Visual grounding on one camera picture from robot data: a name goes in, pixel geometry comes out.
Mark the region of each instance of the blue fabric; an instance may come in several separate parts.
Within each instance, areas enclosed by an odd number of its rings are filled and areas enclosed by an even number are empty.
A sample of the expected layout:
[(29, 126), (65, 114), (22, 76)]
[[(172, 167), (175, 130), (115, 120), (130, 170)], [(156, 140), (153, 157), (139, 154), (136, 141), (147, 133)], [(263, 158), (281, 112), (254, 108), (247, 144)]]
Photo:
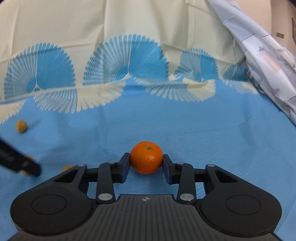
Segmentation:
[[(277, 230), (284, 223), (296, 199), (295, 126), (285, 114), (261, 95), (238, 94), (220, 80), (217, 93), (204, 102), (180, 102), (150, 95), (127, 80), (122, 96), (115, 101), (74, 114), (41, 111), (33, 98), (17, 116), (0, 125), (1, 137), (42, 165), (40, 177), (25, 177), (0, 168), (0, 240), (16, 229), (9, 215), (14, 198), (60, 173), (70, 164), (89, 168), (119, 160), (135, 144), (157, 143), (174, 162), (185, 161), (196, 168), (214, 163), (275, 195), (283, 208)], [(24, 134), (15, 131), (19, 119), (28, 122)], [(177, 193), (167, 185), (161, 170), (141, 175), (130, 170), (124, 184), (115, 184), (116, 195)], [(197, 185), (199, 197), (204, 195)], [(95, 186), (89, 188), (94, 197)]]

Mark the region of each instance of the beige wall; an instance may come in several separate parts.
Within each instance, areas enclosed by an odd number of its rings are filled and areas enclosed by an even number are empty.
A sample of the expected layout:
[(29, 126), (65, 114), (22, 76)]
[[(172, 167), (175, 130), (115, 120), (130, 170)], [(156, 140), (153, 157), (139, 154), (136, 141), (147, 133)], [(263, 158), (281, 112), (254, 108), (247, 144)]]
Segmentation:
[(267, 32), (271, 33), (270, 0), (234, 0), (241, 9)]
[[(287, 0), (271, 0), (271, 35), (277, 42), (296, 55), (296, 44), (292, 36), (292, 17), (296, 18), (294, 12), (296, 12), (295, 7)], [(277, 37), (277, 32), (284, 34), (284, 39)]]

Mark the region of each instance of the semicircular blue pattern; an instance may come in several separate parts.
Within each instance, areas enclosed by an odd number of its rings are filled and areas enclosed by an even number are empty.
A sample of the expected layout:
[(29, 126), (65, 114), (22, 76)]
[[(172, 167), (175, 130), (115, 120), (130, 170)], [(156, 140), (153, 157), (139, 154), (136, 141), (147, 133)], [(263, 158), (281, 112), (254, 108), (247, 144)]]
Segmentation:
[(237, 63), (231, 65), (223, 74), (223, 79), (227, 80), (237, 80), (237, 81), (248, 81), (247, 76), (248, 70), (241, 64)]
[(124, 35), (101, 44), (87, 62), (83, 85), (106, 84), (133, 77), (166, 80), (168, 62), (154, 40), (141, 35)]
[(218, 79), (218, 67), (215, 59), (208, 52), (191, 48), (181, 54), (180, 65), (174, 75), (203, 82)]
[(41, 43), (12, 59), (4, 79), (4, 97), (71, 86), (75, 86), (75, 74), (67, 53), (50, 43)]

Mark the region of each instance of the black object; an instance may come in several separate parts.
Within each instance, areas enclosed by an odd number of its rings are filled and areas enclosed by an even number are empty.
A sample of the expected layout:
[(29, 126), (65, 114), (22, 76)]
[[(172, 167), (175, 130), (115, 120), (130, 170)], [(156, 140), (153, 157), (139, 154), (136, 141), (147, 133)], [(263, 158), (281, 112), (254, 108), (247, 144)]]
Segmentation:
[[(163, 155), (168, 184), (179, 184), (173, 195), (120, 195), (129, 154), (119, 162), (87, 169), (79, 164), (19, 195), (10, 213), (19, 232), (11, 241), (203, 240), (279, 241), (274, 230), (281, 206), (271, 194), (208, 164), (194, 169)], [(97, 182), (96, 199), (87, 197), (88, 183)], [(196, 199), (195, 182), (206, 196)]]
[(0, 139), (0, 165), (15, 172), (24, 170), (27, 173), (39, 176), (41, 174), (40, 165), (23, 156), (21, 153), (10, 147)]

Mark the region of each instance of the black robotic gripper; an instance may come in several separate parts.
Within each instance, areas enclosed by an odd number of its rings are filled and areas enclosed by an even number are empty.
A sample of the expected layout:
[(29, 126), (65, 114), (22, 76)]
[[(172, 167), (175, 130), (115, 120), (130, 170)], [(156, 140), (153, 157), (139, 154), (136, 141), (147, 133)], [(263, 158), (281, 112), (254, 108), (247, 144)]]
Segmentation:
[[(125, 195), (116, 200), (113, 183), (124, 183), (129, 153), (98, 168), (77, 166), (19, 195), (10, 213), (18, 233), (11, 241), (278, 241), (277, 199), (241, 178), (208, 164), (196, 169), (163, 155), (168, 184), (179, 184), (177, 198)], [(88, 198), (97, 182), (96, 199)], [(195, 183), (206, 196), (196, 198)]]

